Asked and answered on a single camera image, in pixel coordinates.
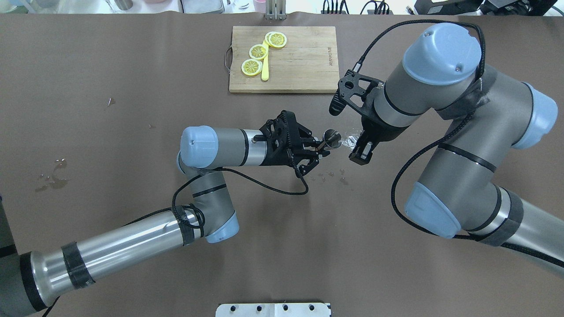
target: yellow knife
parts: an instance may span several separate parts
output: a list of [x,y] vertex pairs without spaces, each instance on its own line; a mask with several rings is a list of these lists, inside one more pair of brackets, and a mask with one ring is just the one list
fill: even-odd
[[270,47],[270,45],[268,45],[268,43],[266,42],[266,40],[264,40],[262,42],[262,44],[264,46],[266,46],[266,56],[265,58],[262,60],[262,72],[261,72],[261,80],[262,81],[267,81],[270,74],[268,72],[268,48]]

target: light blue joint cap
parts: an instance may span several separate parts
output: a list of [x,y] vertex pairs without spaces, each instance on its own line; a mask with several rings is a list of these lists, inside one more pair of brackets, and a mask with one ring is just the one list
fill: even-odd
[[415,223],[432,233],[452,238],[460,231],[460,222],[425,185],[417,182],[406,203],[406,213]]
[[403,69],[413,79],[434,86],[461,82],[478,67],[482,51],[468,30],[452,23],[428,28],[403,55]]
[[231,218],[224,223],[221,228],[206,237],[209,243],[217,243],[227,240],[239,232],[239,221],[237,221],[237,212],[234,212]]
[[182,132],[180,138],[180,157],[187,166],[193,168],[208,167],[219,148],[217,133],[211,127],[189,126]]
[[543,135],[550,132],[558,117],[558,106],[552,98],[534,89],[528,83],[525,85],[531,89],[532,114],[525,134],[511,146],[517,149],[529,148],[537,144]]

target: water spill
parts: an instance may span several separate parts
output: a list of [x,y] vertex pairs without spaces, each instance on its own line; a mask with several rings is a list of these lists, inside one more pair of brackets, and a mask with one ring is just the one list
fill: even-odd
[[61,158],[60,160],[55,160],[55,164],[56,165],[53,168],[51,175],[45,176],[45,174],[41,174],[39,176],[38,180],[43,179],[46,182],[46,184],[36,188],[35,192],[41,192],[41,191],[49,189],[50,187],[57,190],[57,189],[65,187],[67,185],[67,183],[70,179],[59,178],[59,177],[57,177],[57,175],[55,175],[55,171],[57,171],[59,169],[64,169],[64,168],[67,167],[67,160],[64,159],[64,158]]
[[55,170],[67,168],[67,161],[64,158],[61,160],[56,160],[55,164],[57,165],[53,169],[53,173],[55,172]]

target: wooden cutting board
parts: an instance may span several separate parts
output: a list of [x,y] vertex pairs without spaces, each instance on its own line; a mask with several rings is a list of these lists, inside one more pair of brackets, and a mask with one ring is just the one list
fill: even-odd
[[[241,64],[249,49],[262,44],[265,34],[282,32],[288,38],[281,49],[269,47],[270,78],[247,76]],[[233,27],[233,62],[229,80],[232,93],[334,93],[339,82],[335,27]]]

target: metal plate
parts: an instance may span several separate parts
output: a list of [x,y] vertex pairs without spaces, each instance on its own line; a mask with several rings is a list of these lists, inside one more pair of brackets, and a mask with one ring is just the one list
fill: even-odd
[[215,317],[331,317],[330,303],[246,303],[222,304]]

